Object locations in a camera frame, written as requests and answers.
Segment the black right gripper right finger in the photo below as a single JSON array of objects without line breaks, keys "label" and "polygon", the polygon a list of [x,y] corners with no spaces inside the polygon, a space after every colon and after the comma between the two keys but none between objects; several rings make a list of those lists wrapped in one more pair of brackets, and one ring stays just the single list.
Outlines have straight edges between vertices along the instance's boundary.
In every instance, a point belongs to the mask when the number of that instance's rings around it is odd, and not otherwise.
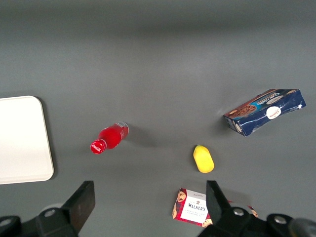
[{"label": "black right gripper right finger", "polygon": [[231,206],[216,181],[206,183],[206,206],[212,224],[200,237],[267,237],[265,222],[247,208]]}]

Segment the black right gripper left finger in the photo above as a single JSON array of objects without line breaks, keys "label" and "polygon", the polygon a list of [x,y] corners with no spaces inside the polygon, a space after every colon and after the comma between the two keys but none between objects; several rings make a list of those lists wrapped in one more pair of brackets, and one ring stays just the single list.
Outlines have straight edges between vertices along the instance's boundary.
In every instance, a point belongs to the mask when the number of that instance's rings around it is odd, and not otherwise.
[{"label": "black right gripper left finger", "polygon": [[61,206],[44,210],[36,217],[40,237],[77,237],[95,207],[93,181],[84,181]]}]

